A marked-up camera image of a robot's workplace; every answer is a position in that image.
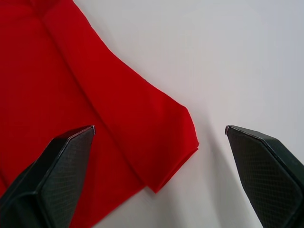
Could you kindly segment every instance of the white table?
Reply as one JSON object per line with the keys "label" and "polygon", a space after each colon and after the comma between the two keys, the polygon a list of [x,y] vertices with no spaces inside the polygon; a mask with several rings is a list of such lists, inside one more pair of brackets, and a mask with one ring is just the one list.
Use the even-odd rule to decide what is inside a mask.
{"label": "white table", "polygon": [[199,151],[157,195],[96,228],[260,228],[224,129],[280,139],[304,162],[304,1],[75,0],[106,45],[188,107]]}

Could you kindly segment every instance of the red cloth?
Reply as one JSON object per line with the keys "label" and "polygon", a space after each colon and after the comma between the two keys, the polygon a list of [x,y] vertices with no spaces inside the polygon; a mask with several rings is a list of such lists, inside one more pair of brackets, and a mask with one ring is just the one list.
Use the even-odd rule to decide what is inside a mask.
{"label": "red cloth", "polygon": [[72,0],[0,0],[0,74],[0,186],[55,135],[96,126],[71,227],[157,192],[197,150],[187,109],[120,61]]}

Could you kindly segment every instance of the red fabric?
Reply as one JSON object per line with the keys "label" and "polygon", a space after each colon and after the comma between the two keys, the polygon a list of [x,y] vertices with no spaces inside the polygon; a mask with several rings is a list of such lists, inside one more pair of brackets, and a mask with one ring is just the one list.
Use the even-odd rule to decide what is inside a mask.
{"label": "red fabric", "polygon": [[71,227],[157,192],[197,150],[187,109],[120,61],[72,0],[0,0],[0,74],[2,186],[55,135],[96,126]]}

